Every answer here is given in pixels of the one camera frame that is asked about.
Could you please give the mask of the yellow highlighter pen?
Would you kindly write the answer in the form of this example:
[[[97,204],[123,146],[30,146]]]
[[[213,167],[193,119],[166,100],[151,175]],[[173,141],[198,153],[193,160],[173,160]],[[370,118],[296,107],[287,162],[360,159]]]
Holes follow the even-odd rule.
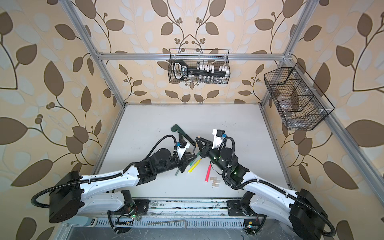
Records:
[[[201,158],[199,160],[197,160],[193,165],[192,167],[189,169],[188,173],[191,173],[198,165],[199,163],[201,162]]]

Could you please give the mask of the green highlighter pen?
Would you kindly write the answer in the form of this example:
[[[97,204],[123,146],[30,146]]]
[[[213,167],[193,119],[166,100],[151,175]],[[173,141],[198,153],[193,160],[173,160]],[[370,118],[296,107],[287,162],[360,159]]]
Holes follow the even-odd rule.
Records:
[[[197,153],[196,157],[190,162],[189,166],[191,167],[199,159],[200,159],[200,152]]]

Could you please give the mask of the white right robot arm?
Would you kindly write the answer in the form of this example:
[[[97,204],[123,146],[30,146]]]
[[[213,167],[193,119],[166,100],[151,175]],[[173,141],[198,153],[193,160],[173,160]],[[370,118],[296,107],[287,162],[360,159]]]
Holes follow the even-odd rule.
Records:
[[[231,137],[213,141],[197,137],[202,158],[209,158],[222,171],[223,182],[233,190],[244,190],[243,214],[265,215],[286,224],[303,240],[333,237],[336,228],[312,193],[277,186],[257,176],[238,162],[236,144]]]

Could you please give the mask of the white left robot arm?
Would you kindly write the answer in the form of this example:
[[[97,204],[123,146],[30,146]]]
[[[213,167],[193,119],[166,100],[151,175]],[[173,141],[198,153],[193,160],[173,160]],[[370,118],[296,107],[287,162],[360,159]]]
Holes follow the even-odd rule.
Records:
[[[157,175],[173,169],[184,172],[197,156],[190,152],[171,153],[162,148],[145,160],[131,163],[128,170],[80,176],[67,174],[50,191],[49,222],[61,223],[85,213],[117,212],[133,204],[127,187],[154,181]]]

